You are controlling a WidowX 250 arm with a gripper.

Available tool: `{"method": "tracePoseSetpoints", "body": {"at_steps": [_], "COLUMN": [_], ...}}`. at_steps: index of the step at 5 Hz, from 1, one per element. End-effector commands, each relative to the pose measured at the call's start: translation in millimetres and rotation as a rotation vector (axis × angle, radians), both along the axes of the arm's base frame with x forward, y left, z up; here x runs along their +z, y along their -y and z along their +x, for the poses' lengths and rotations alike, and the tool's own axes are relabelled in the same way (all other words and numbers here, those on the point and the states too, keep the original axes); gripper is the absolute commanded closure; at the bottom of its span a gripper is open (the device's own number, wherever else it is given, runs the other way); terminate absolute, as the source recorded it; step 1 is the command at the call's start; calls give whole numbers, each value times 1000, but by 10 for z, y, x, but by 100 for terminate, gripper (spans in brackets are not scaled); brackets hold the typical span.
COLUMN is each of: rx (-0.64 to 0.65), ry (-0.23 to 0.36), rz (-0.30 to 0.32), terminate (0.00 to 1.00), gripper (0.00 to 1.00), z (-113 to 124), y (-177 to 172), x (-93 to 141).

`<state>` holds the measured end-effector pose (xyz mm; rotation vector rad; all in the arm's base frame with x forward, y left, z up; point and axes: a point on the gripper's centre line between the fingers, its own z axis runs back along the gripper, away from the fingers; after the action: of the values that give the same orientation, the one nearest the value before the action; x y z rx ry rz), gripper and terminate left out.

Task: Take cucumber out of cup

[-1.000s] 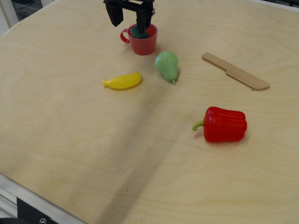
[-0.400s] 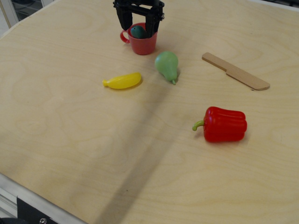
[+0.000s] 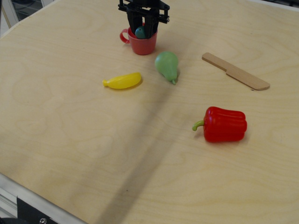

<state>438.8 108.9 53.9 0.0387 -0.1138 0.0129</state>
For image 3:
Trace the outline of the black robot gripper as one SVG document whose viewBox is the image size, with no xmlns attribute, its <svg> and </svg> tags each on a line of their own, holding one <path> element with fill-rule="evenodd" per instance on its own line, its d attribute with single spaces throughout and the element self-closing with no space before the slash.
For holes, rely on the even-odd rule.
<svg viewBox="0 0 299 224">
<path fill-rule="evenodd" d="M 168 23 L 170 20 L 170 6 L 161 0 L 120 0 L 118 9 L 127 13 L 133 33 L 143 25 L 144 17 L 146 39 L 150 39 L 157 32 L 159 22 Z"/>
</svg>

